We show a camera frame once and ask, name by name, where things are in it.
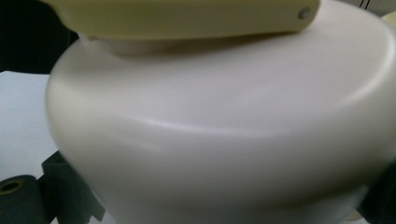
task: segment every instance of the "white rounded object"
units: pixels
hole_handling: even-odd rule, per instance
[[[299,34],[129,55],[77,42],[49,124],[119,223],[335,223],[395,157],[395,43],[336,1]]]

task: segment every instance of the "black roll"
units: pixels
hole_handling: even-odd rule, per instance
[[[31,175],[0,182],[0,223],[45,224],[40,189]]]

